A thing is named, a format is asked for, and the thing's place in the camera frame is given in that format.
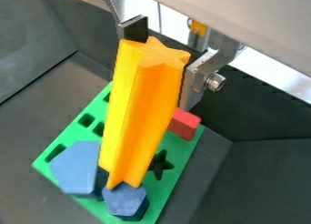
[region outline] white panel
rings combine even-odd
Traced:
[[[311,0],[156,0],[311,76]]]

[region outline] dark blue block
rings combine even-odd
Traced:
[[[101,196],[111,215],[125,220],[142,219],[150,204],[143,185],[134,188],[127,183],[120,183],[111,190],[104,187]]]
[[[108,174],[97,169],[101,143],[75,142],[49,162],[61,192],[76,196],[101,196]]]

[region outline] red block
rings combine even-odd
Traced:
[[[196,129],[200,123],[200,118],[194,114],[183,111],[179,107],[170,121],[168,130],[179,135],[184,140],[192,140]]]

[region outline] star-shaped hole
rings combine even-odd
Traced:
[[[156,180],[163,177],[163,171],[166,169],[174,169],[174,165],[167,161],[168,151],[162,149],[158,154],[155,154],[148,171],[154,171]]]

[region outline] metal plate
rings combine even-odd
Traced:
[[[44,0],[0,0],[0,103],[73,52]]]

